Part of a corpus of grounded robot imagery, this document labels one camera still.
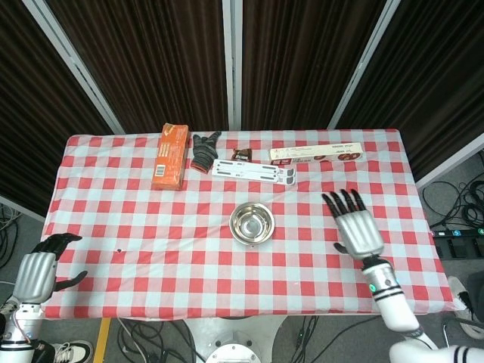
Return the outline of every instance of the tablecloth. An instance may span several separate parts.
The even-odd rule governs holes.
[[[45,304],[48,318],[210,316],[375,312],[361,267],[339,254],[321,192],[357,189],[385,241],[383,258],[416,313],[453,309],[397,130],[223,132],[219,158],[253,149],[361,142],[355,161],[301,163],[297,183],[273,185],[204,175],[189,168],[181,191],[152,191],[160,134],[75,135],[69,139],[43,237],[82,236],[59,260],[59,280],[87,270],[77,287]],[[228,227],[234,208],[264,203],[270,241],[251,248]]]

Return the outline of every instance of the shoe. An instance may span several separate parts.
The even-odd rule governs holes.
[[[54,363],[86,363],[91,360],[94,348],[85,340],[74,340],[64,344],[52,344],[55,348]]]
[[[451,288],[452,296],[454,297],[454,305],[458,310],[454,311],[455,316],[461,319],[480,322],[473,313],[472,305],[470,303],[469,293],[458,278],[449,276],[447,278],[448,285]],[[479,327],[473,327],[465,323],[460,323],[462,330],[469,337],[484,340],[484,330]]]

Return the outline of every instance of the gray floor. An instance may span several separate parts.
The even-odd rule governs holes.
[[[482,162],[478,156],[470,158],[458,168],[444,175],[440,180],[451,182],[459,185],[461,182],[468,182],[484,170]],[[431,185],[427,189],[427,199],[431,202],[436,210],[441,210],[445,214],[452,206],[455,200],[455,193],[451,188],[442,185]],[[439,216],[424,206],[427,219],[430,224],[437,222]],[[17,249],[11,262],[0,272],[0,280],[14,281],[17,274],[18,265],[23,254],[28,253],[38,242],[42,233],[42,223],[37,222],[26,216],[18,220],[20,233],[18,238]],[[447,275],[459,277],[466,281],[469,274],[482,271],[484,261],[444,261],[444,269]],[[11,293],[11,287],[0,284],[0,301],[4,301]],[[447,314],[431,314],[420,316],[419,321],[425,331],[440,346],[443,346],[443,337],[441,322]],[[365,319],[364,316],[342,316],[332,315],[320,318],[318,328],[307,349],[307,359],[311,359],[321,350],[325,344],[341,329],[357,321]],[[273,348],[274,362],[289,363],[293,354],[296,337],[302,324],[303,317],[293,316],[286,319],[282,324],[278,335],[276,336]],[[42,326],[42,339],[52,343],[61,343],[70,340],[89,340],[96,343],[98,336],[100,320],[83,319],[68,321],[46,321]],[[105,362],[126,361],[120,354],[116,344],[116,332],[119,323],[116,320],[111,322],[110,336],[107,344]],[[166,346],[175,346],[177,350],[183,352],[186,359],[190,352],[185,348],[184,343],[180,340],[178,332],[172,327],[166,325],[163,328],[163,336]],[[448,335],[451,343],[468,346],[478,346],[484,348],[484,341],[472,340],[464,334],[458,324],[451,323],[448,327]],[[360,325],[353,330],[348,331],[339,338],[335,344],[330,347],[319,361],[345,362],[345,361],[373,361],[387,362],[388,349],[390,346],[399,341],[397,334],[389,332],[380,319]]]

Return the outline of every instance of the orange box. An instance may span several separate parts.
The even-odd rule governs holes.
[[[151,182],[153,189],[178,190],[182,187],[189,134],[187,125],[163,125]]]

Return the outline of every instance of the glove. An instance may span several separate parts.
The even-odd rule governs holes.
[[[341,190],[347,207],[338,194],[330,192],[332,199],[326,194],[323,199],[329,206],[338,230],[343,238],[342,244],[334,244],[334,247],[341,253],[348,253],[353,259],[366,259],[379,256],[383,252],[383,238],[378,231],[373,216],[367,211],[363,200],[354,189],[351,190],[355,203],[347,191]]]
[[[207,174],[213,165],[213,161],[219,157],[215,149],[217,139],[222,133],[214,132],[209,136],[200,137],[194,135],[194,158],[191,161],[191,167]]]

